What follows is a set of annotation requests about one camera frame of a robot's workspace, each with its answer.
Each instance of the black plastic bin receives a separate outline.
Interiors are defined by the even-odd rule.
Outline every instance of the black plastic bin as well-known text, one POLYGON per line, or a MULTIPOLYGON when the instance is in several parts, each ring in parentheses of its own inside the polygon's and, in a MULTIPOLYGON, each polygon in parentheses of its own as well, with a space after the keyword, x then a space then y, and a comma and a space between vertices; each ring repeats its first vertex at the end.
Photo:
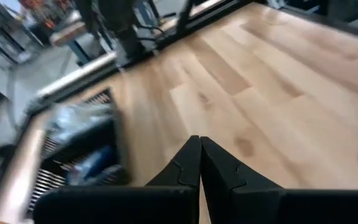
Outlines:
MULTIPOLYGON (((86 100, 86 103, 110 103, 114 119, 100 124, 64 146, 53 142, 47 134, 44 148, 41 152, 42 162, 27 209, 28 217, 31 217, 36 201, 44 193, 67 184, 66 174, 76 163, 81 162, 88 155, 104 146, 110 146, 115 149, 118 161, 112 163, 112 165, 120 164, 126 172, 127 181, 119 184, 126 184, 129 181, 126 147, 122 136, 121 114, 110 90, 102 91, 86 100)), ((104 185, 117 185, 117 182, 112 180, 105 182, 104 185)))

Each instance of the gray floor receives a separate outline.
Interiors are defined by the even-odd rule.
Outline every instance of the gray floor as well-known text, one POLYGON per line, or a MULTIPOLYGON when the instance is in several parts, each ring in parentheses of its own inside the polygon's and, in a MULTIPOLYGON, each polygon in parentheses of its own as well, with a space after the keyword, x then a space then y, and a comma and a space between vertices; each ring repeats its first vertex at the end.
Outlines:
MULTIPOLYGON (((168 14, 178 12, 183 5, 183 0, 155 0, 159 12, 168 14)), ((17 40, 26 43, 28 40, 21 34, 17 34, 17 40)), ((90 35, 85 35, 80 39, 81 44, 91 41, 90 35)), ((17 67, 14 75, 15 97, 14 97, 14 116, 16 123, 20 123, 24 117, 24 109, 28 102, 34 97, 34 93, 40 88, 54 82, 60 77, 76 70, 76 57, 71 55, 67 69, 61 74, 62 64, 68 57, 70 50, 68 47, 54 47, 43 50, 40 56, 32 61, 17 67)), ((0 67, 5 67, 7 62, 0 56, 0 67)), ((11 73, 0 68, 0 92, 7 96, 7 81, 11 73)), ((7 105, 2 105, 0 109, 0 144, 11 142, 15 136, 15 131, 8 122, 7 105)))

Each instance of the workbench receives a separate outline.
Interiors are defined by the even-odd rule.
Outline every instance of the workbench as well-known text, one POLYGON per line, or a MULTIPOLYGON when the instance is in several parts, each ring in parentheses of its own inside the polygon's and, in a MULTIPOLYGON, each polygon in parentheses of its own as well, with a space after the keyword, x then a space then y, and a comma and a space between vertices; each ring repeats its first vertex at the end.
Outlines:
MULTIPOLYGON (((124 115, 132 185, 196 134, 283 187, 358 189, 356 36, 251 3, 66 102, 107 87, 124 115)), ((0 188, 2 221, 18 223, 26 211, 49 114, 34 117, 19 144, 0 188)), ((203 194, 200 207, 208 223, 203 194)))

